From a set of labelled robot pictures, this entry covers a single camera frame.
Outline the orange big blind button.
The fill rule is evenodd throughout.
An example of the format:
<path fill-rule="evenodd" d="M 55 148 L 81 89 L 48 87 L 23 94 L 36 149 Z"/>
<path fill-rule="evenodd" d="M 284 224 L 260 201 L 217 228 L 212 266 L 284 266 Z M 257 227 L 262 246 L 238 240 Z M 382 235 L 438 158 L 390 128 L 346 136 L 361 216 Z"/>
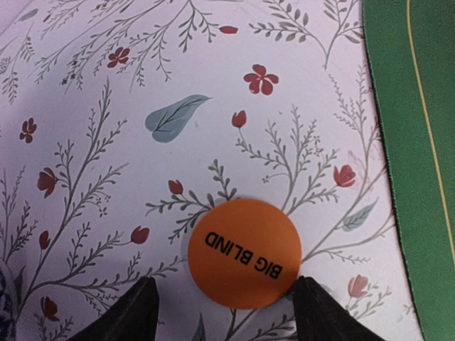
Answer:
<path fill-rule="evenodd" d="M 298 277 L 299 233 L 277 207 L 256 199 L 225 202 L 206 213 L 188 243 L 197 287 L 227 308 L 252 310 L 277 302 Z"/>

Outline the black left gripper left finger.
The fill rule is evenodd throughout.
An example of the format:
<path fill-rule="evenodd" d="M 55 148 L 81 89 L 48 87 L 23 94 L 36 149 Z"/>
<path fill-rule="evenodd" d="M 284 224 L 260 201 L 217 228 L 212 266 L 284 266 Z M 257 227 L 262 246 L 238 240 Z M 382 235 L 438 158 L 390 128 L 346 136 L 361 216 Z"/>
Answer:
<path fill-rule="evenodd" d="M 139 279 L 95 322 L 73 335 L 73 341 L 155 340 L 159 292 L 152 277 Z"/>

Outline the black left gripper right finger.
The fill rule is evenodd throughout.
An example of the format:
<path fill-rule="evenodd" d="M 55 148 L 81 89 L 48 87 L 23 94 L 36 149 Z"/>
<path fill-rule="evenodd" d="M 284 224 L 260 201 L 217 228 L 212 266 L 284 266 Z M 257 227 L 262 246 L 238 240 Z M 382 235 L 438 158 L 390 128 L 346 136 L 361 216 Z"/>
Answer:
<path fill-rule="evenodd" d="M 292 286 L 298 340 L 356 341 L 382 338 L 359 323 L 312 277 L 300 276 Z"/>

